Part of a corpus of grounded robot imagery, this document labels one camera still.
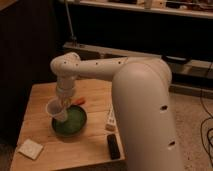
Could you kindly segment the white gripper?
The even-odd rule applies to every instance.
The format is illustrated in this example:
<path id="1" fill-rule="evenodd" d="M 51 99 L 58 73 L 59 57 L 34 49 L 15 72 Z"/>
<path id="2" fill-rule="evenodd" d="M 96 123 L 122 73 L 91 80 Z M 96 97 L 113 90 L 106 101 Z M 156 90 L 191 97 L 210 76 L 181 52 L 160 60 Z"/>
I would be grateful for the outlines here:
<path id="1" fill-rule="evenodd" d="M 58 78 L 56 95 L 62 108 L 70 106 L 70 98 L 75 94 L 75 80 L 73 78 Z"/>

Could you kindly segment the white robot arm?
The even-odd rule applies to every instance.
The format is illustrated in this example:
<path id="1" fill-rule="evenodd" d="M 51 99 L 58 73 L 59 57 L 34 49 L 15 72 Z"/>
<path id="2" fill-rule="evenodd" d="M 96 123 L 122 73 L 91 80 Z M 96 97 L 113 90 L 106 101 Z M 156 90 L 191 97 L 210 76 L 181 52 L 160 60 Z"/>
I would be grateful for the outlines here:
<path id="1" fill-rule="evenodd" d="M 170 108 L 167 63 L 153 57 L 81 60 L 74 52 L 50 63 L 60 99 L 74 95 L 77 76 L 112 83 L 111 97 L 128 171 L 185 171 Z"/>

